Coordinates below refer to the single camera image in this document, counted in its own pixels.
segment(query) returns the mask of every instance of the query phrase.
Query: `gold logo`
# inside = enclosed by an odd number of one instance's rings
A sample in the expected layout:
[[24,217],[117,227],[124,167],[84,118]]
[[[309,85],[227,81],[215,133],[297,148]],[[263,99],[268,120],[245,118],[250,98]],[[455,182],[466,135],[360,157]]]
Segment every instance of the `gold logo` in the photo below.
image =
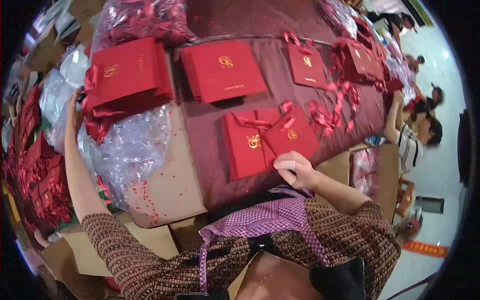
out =
[[140,54],[138,57],[138,62],[140,63],[140,71],[142,71],[143,65],[144,65],[144,55]]
[[224,65],[224,66],[227,66],[227,67],[229,67],[229,68],[233,68],[233,63],[232,63],[232,61],[231,61],[228,57],[226,57],[226,56],[220,56],[220,57],[218,58],[218,61],[219,61],[222,65]]
[[247,137],[247,140],[248,140],[248,147],[252,148],[252,149],[256,149],[258,146],[262,146],[260,145],[260,135],[253,135],[252,137]]
[[291,140],[296,140],[298,138],[297,134],[295,133],[295,131],[293,131],[292,129],[290,129],[288,131],[288,138],[291,139]]
[[303,62],[305,63],[306,66],[312,67],[312,62],[310,61],[310,57],[304,56]]
[[117,74],[118,68],[119,66],[117,64],[106,68],[105,71],[103,72],[103,77],[109,78],[114,76],[115,74]]

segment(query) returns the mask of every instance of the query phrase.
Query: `black hair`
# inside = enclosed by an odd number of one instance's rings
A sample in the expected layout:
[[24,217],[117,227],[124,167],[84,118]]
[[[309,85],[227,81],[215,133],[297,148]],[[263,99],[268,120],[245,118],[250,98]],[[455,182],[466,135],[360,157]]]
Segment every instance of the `black hair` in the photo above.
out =
[[437,91],[437,93],[438,93],[437,105],[442,104],[444,102],[444,91],[443,91],[443,89],[441,89],[439,86],[435,86],[433,83],[432,83],[432,87],[433,87],[433,90]]
[[427,114],[427,119],[430,121],[430,134],[433,136],[428,140],[427,146],[436,146],[439,145],[442,141],[442,136],[444,134],[442,125],[440,121],[432,117],[430,114]]
[[401,16],[402,16],[402,19],[404,19],[404,20],[406,19],[412,25],[412,27],[415,27],[415,20],[413,19],[413,17],[411,15],[402,12]]

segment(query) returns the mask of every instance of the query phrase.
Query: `white wall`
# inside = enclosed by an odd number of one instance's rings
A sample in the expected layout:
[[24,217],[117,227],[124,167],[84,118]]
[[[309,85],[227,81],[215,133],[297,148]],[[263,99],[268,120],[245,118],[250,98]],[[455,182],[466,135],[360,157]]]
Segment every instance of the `white wall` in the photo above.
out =
[[[364,6],[373,7],[378,2],[379,0],[365,0]],[[460,197],[463,196],[457,166],[459,114],[465,109],[461,75],[454,59],[455,54],[437,24],[435,27],[419,28],[418,34],[406,32],[400,39],[404,53],[415,57],[423,55],[425,58],[417,75],[419,88],[426,96],[431,96],[433,82],[444,90],[445,97],[444,104],[435,109],[436,117],[443,126],[440,147],[426,150],[422,161],[405,176],[415,183],[417,195],[445,199],[443,214],[423,213],[423,226],[416,240],[451,246],[460,221]],[[402,251],[379,299],[385,300],[424,280],[438,271],[442,263],[443,259]],[[427,285],[417,287],[395,300],[417,299],[426,287]]]

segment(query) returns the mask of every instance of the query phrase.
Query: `finger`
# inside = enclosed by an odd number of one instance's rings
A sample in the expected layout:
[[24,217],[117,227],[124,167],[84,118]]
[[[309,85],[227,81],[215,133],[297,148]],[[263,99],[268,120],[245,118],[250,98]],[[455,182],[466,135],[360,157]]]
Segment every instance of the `finger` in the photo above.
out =
[[288,170],[280,169],[278,170],[278,173],[291,186],[293,186],[297,181],[297,176],[293,175],[292,172]]
[[304,165],[309,165],[310,164],[308,159],[306,159],[302,154],[300,154],[298,152],[295,152],[295,151],[291,151],[291,152],[281,154],[276,158],[275,161],[277,162],[277,161],[282,161],[282,160],[295,160],[295,161],[297,161],[301,164],[304,164]]

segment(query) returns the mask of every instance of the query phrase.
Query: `maroon tablecloth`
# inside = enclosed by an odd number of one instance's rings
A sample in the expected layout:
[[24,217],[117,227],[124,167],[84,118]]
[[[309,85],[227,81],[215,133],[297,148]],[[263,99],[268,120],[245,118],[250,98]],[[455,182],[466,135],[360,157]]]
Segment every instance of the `maroon tablecloth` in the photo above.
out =
[[[223,34],[276,34],[289,30],[297,36],[333,44],[336,37],[317,13],[312,0],[207,0],[188,3],[189,27],[200,37]],[[318,100],[333,111],[336,96],[333,92],[296,85],[291,78],[285,41],[274,38],[248,39],[253,54],[268,87],[268,93],[216,102],[210,105],[194,101],[183,67],[174,56],[174,77],[177,97],[185,115],[185,128],[195,163],[204,205],[212,210],[231,203],[247,194],[265,191],[281,182],[276,172],[259,174],[229,182],[228,162],[222,137],[220,118],[231,111],[278,107],[291,100],[305,109],[310,100]],[[329,46],[318,47],[327,66],[330,65]],[[328,138],[320,139],[321,148],[314,163],[327,160],[361,143],[366,137],[380,133],[384,127],[385,107],[382,95],[372,86],[358,85],[360,106],[355,124],[349,134],[345,127],[337,128]],[[344,100],[344,124],[350,119],[351,108]]]

